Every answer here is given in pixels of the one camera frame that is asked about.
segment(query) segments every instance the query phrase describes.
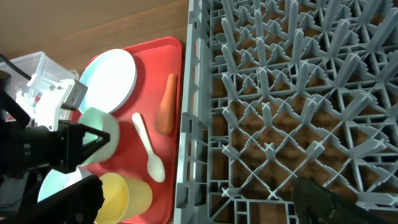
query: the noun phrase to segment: white spoon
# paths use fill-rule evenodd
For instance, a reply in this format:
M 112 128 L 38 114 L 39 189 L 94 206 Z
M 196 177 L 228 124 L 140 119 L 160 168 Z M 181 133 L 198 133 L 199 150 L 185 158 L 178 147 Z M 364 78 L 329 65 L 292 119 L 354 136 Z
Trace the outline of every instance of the white spoon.
M 165 172 L 162 160 L 156 156 L 150 145 L 147 130 L 145 129 L 144 122 L 142 121 L 141 114 L 134 113 L 131 116 L 132 123 L 137 130 L 139 137 L 148 153 L 147 170 L 152 179 L 156 182 L 163 182 L 165 179 Z

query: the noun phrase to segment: carrot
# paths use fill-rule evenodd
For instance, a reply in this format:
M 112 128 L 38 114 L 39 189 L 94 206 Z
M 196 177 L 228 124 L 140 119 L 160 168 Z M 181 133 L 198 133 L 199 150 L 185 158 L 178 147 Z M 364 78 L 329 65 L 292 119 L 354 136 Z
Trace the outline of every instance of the carrot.
M 167 79 L 166 89 L 156 113 L 155 128 L 162 134 L 169 134 L 174 128 L 175 101 L 177 94 L 177 76 L 171 73 Z

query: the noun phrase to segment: white bowl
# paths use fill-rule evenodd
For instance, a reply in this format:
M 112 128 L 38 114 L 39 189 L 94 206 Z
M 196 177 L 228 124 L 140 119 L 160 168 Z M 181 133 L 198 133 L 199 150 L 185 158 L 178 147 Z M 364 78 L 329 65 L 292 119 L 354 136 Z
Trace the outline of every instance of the white bowl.
M 111 135 L 111 140 L 103 147 L 94 152 L 81 165 L 85 166 L 109 159 L 119 145 L 120 129 L 118 121 L 110 114 L 104 113 L 95 108 L 88 108 L 80 117 L 79 123 L 89 127 L 104 131 Z M 83 145 L 88 144 L 98 137 L 94 134 L 86 133 L 83 138 Z
M 79 110 L 94 107 L 105 113 L 119 109 L 130 97 L 137 80 L 131 54 L 113 49 L 96 57 L 86 68 L 80 82 L 88 87 Z

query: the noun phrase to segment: gray dish rack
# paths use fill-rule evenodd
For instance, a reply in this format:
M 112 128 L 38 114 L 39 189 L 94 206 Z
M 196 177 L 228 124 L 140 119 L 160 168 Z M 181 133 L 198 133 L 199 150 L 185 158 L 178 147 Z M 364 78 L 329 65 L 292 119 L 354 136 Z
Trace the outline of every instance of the gray dish rack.
M 175 223 L 254 223 L 259 204 L 282 207 L 281 223 L 298 223 L 282 192 L 309 163 L 325 173 L 320 185 L 340 183 L 360 207 L 398 211 L 398 191 L 379 189 L 398 189 L 398 9 L 391 0 L 190 0 L 188 10 Z M 215 96 L 218 89 L 225 94 Z M 320 111 L 337 120 L 334 127 L 314 124 Z M 293 128 L 277 122 L 282 114 Z M 221 134 L 220 117 L 228 124 Z M 301 144 L 303 129 L 318 139 Z M 260 140 L 268 133 L 281 140 Z M 237 134 L 245 139 L 239 149 Z M 328 163 L 331 148 L 346 158 L 338 166 Z M 250 153 L 265 159 L 253 165 Z M 282 153 L 301 156 L 292 167 Z M 237 164 L 248 174 L 238 185 Z M 283 170 L 277 183 L 261 174 L 269 166 Z M 264 198 L 244 194 L 251 182 L 263 186 L 255 195 Z M 232 220 L 217 218 L 225 210 Z

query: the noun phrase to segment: white plastic bin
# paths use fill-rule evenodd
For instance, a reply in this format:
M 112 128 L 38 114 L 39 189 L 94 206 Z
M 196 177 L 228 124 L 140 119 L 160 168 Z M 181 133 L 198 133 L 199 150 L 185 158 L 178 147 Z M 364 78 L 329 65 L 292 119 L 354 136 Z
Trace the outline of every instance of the white plastic bin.
M 30 76 L 36 73 L 56 82 L 61 79 L 75 78 L 72 72 L 66 70 L 48 58 L 44 52 L 36 52 L 15 58 L 12 59 L 11 62 Z M 37 102 L 40 100 L 42 93 L 38 90 L 27 87 L 26 84 L 28 80 L 15 72 L 12 68 L 8 67 L 5 63 L 0 63 L 0 70 L 5 71 L 12 76 L 10 84 L 6 87 L 7 93 L 17 101 L 17 103 L 29 114 L 31 118 L 34 118 L 35 107 Z M 21 91 L 24 96 L 21 100 L 17 100 L 17 93 L 19 91 Z M 60 119 L 68 119 L 68 117 L 69 113 L 65 110 L 61 110 Z

